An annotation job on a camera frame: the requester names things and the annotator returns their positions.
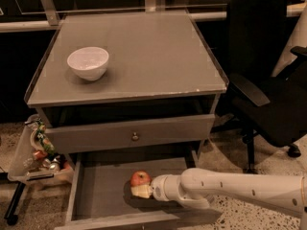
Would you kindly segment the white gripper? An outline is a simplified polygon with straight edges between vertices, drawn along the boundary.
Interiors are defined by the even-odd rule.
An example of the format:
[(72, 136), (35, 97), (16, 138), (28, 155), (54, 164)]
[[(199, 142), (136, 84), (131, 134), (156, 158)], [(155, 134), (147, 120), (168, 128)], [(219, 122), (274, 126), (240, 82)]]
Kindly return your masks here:
[(142, 198), (150, 198), (153, 196), (158, 201), (180, 202), (181, 200), (179, 175), (160, 175), (153, 180), (151, 186), (132, 186), (130, 190), (134, 196)]

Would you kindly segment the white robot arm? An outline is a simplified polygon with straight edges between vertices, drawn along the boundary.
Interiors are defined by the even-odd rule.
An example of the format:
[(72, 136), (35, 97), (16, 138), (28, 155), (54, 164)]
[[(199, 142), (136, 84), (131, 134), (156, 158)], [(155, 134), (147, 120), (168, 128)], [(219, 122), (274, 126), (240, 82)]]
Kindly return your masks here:
[[(274, 5), (231, 2), (229, 22), (228, 78), (239, 93), (231, 99), (237, 115), (252, 131), (270, 144), (284, 147), (306, 133), (306, 91), (292, 82), (274, 77), (274, 55), (286, 10)], [(306, 178), (211, 172), (193, 168), (180, 175), (163, 174), (137, 185), (139, 197), (175, 201), (195, 209), (209, 207), (208, 196), (232, 196), (265, 208), (301, 217), (306, 230)]]

